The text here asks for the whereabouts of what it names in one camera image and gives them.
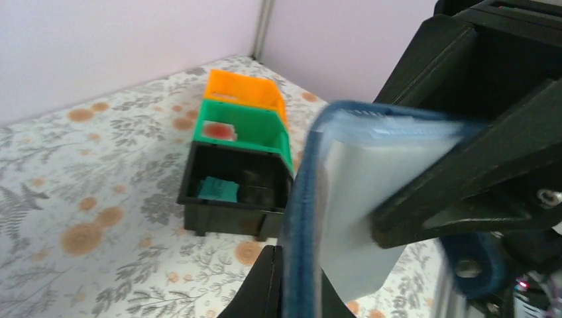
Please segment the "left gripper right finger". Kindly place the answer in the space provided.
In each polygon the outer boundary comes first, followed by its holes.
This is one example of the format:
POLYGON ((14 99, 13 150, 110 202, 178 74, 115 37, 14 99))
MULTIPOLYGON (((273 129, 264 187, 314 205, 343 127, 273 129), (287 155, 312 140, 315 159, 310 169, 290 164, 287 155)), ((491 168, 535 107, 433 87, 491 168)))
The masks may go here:
POLYGON ((424 21, 377 101, 479 119, 482 131, 372 212, 383 248, 561 220, 561 20, 460 13, 424 21))

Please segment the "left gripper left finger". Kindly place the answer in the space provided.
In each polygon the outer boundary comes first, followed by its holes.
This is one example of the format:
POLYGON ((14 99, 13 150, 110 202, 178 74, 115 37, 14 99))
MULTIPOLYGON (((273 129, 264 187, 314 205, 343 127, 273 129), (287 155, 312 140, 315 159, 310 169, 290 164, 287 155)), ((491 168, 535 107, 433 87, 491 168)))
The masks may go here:
MULTIPOLYGON (((283 249, 266 245, 260 252, 234 298, 218 318, 275 318, 282 316, 283 249)), ((325 274, 321 281, 321 304, 324 318, 352 318, 325 274)))

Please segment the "blue card holder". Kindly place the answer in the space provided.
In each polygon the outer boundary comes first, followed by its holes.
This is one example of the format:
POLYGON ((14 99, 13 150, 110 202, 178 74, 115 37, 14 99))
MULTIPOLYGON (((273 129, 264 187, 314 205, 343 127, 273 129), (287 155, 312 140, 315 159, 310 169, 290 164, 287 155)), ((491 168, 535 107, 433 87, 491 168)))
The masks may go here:
POLYGON ((327 317, 379 290, 404 244, 372 240, 370 217, 485 123, 381 103, 330 103, 309 130, 285 212, 283 317, 327 317))

